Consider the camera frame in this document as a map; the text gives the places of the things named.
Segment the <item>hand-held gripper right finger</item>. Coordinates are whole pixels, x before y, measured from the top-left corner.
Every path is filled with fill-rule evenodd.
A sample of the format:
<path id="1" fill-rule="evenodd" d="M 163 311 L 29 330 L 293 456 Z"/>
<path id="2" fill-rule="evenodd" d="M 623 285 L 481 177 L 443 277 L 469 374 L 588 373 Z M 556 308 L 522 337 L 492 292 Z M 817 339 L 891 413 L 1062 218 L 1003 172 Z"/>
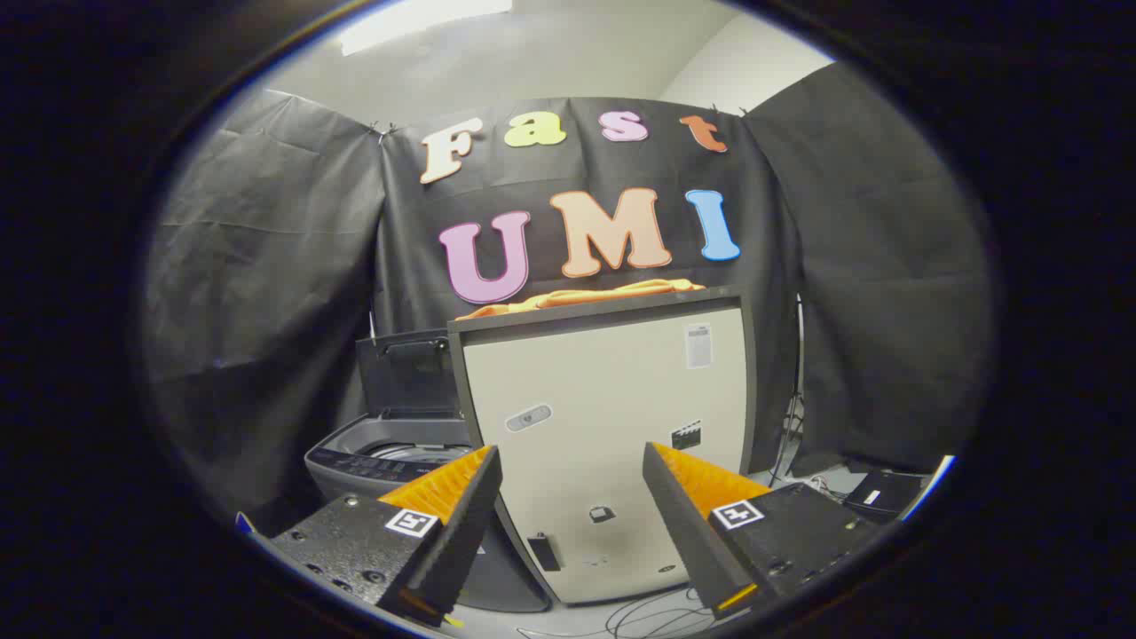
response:
<path id="1" fill-rule="evenodd" d="M 807 483 L 759 486 L 646 442 L 642 476 L 715 619 L 782 611 L 870 548 L 882 526 Z"/>

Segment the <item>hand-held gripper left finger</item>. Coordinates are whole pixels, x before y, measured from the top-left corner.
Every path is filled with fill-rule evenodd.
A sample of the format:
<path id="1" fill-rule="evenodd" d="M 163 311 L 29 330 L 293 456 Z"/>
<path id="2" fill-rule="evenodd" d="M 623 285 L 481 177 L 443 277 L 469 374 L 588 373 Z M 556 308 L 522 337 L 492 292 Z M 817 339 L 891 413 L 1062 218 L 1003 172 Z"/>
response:
<path id="1" fill-rule="evenodd" d="M 277 536 L 239 531 L 304 586 L 364 619 L 409 631 L 451 621 L 493 517 L 496 446 L 482 446 L 384 496 L 341 493 Z"/>

